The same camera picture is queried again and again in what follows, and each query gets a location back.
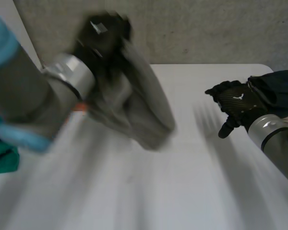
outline gray cloth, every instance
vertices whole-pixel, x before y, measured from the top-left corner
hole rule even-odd
[[[174,130],[168,101],[150,65],[125,41],[86,100],[93,119],[156,150]]]

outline white table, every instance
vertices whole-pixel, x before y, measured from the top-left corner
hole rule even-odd
[[[74,114],[0,175],[0,230],[288,230],[288,182],[204,91],[264,65],[153,65],[177,122],[159,152]]]

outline dark blue fabric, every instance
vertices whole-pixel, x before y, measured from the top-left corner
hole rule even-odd
[[[268,99],[266,106],[270,114],[288,116],[288,70],[249,77],[248,81]]]

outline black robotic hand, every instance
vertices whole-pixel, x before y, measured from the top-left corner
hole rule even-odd
[[[131,25],[118,14],[89,16],[78,33],[72,55],[79,58],[96,76],[130,39]]]
[[[239,81],[224,81],[205,91],[228,114],[226,122],[219,131],[220,138],[226,138],[234,128],[244,126],[248,131],[253,121],[267,113],[267,108],[259,97]]]

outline concrete wall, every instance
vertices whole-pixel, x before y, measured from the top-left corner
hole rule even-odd
[[[40,58],[73,39],[84,13],[128,15],[151,63],[261,63],[288,69],[288,0],[14,0]]]

